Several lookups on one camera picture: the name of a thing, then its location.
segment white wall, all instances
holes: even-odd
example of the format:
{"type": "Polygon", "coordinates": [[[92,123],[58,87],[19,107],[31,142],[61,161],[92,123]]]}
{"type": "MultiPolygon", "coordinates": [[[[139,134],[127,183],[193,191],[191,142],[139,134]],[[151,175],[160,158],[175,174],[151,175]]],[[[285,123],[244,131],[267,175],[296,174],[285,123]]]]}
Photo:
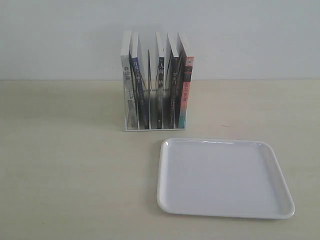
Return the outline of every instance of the white wall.
{"type": "Polygon", "coordinates": [[[320,0],[0,0],[0,79],[121,79],[125,29],[186,32],[193,79],[320,78],[319,24],[320,0]]]}

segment table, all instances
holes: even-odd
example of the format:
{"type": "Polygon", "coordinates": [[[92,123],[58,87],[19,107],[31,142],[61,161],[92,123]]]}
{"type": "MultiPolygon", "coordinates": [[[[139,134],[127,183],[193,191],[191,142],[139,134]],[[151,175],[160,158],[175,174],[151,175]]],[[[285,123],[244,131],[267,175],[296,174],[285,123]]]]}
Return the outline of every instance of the table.
{"type": "Polygon", "coordinates": [[[187,130],[124,132],[121,81],[0,81],[0,239],[319,239],[319,91],[317,80],[194,80],[187,130]],[[270,144],[295,215],[161,211],[170,137],[270,144]]]}

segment white tray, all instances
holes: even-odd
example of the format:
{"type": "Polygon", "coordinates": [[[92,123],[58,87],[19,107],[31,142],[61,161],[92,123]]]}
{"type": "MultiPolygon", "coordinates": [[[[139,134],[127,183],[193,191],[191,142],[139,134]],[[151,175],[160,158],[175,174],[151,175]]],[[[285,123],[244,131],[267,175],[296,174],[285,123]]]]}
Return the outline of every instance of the white tray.
{"type": "Polygon", "coordinates": [[[275,153],[260,141],[166,140],[157,202],[172,214],[288,219],[295,212],[275,153]]]}

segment white plate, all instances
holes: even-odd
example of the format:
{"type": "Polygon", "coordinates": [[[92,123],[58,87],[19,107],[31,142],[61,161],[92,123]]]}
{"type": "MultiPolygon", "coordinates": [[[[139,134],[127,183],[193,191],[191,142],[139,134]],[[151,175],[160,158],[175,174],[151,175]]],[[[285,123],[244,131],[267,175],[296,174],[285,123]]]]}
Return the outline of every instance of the white plate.
{"type": "Polygon", "coordinates": [[[275,153],[260,141],[166,140],[157,202],[172,214],[288,219],[295,212],[275,153]]]}

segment white book spine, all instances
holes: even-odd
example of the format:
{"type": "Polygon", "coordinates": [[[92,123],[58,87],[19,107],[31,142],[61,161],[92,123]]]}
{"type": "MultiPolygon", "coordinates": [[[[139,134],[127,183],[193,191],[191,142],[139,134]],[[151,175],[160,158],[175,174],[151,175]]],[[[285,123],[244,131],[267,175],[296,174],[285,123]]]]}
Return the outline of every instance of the white book spine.
{"type": "Polygon", "coordinates": [[[137,111],[136,111],[136,101],[134,93],[134,85],[131,73],[131,66],[128,55],[121,56],[122,62],[122,74],[123,74],[123,84],[124,84],[124,97],[126,100],[126,105],[128,113],[126,112],[126,124],[127,127],[130,125],[132,128],[138,127],[137,111]]]}

